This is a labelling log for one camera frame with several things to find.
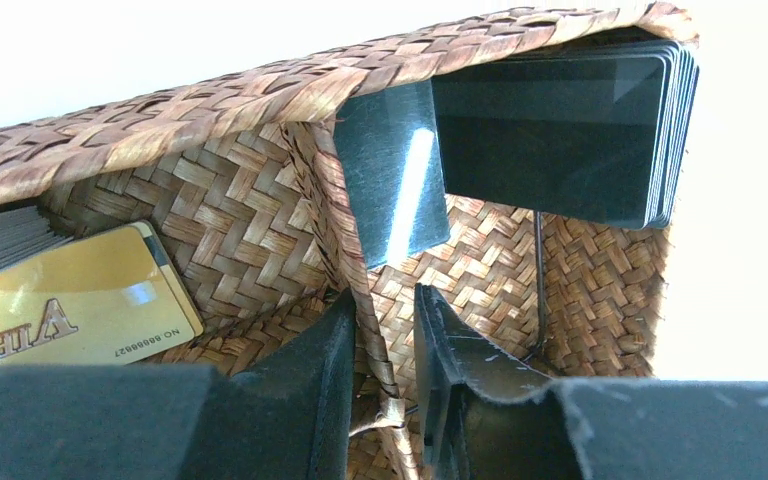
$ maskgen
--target white background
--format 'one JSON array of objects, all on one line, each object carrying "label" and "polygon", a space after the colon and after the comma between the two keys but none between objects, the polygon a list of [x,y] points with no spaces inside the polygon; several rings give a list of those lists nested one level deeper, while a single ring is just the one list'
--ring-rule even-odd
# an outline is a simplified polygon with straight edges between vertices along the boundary
[{"label": "white background", "polygon": [[[768,379],[768,3],[692,3],[703,71],[656,368]],[[0,126],[515,4],[2,2]]]}]

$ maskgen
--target woven texture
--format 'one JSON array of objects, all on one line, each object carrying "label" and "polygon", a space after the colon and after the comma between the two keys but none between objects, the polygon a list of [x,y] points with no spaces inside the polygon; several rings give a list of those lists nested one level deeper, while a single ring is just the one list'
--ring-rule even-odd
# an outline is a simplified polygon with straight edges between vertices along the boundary
[{"label": "woven texture", "polygon": [[146,363],[206,363],[235,375],[296,338],[325,311],[321,296],[297,300],[274,311],[226,325],[144,360]]},{"label": "woven texture", "polygon": [[[631,25],[696,38],[686,12],[669,4],[519,8],[3,128],[0,204],[44,194],[54,224],[79,236],[152,221],[207,324],[203,338],[152,361],[234,373],[322,307],[294,300],[323,285],[350,287],[366,357],[359,394],[372,404],[380,388],[381,411],[401,425],[405,397],[415,397],[415,282],[441,289],[515,355],[533,341],[530,212],[450,197],[449,244],[368,273],[332,140],[335,112],[352,95]],[[647,374],[665,234],[560,218],[547,219],[545,233],[551,359],[569,373]],[[353,440],[350,475],[427,474],[415,456],[415,419],[408,427],[413,437],[382,427]],[[370,438],[380,441],[374,452]]]},{"label": "woven texture", "polygon": [[350,95],[427,79],[467,65],[637,25],[692,40],[670,4],[622,9],[518,8],[282,61],[57,118],[0,129],[0,204],[53,185],[137,168],[258,125],[319,122]]},{"label": "woven texture", "polygon": [[312,293],[325,265],[276,125],[42,196],[55,228],[91,235],[154,225],[208,332]]},{"label": "woven texture", "polygon": [[568,375],[651,375],[669,230],[547,215],[543,233],[552,363]]},{"label": "woven texture", "polygon": [[440,290],[470,326],[522,356],[537,329],[534,229],[530,210],[446,196],[451,237],[399,265],[369,273],[368,282],[396,379],[416,401],[413,301],[417,283]]}]

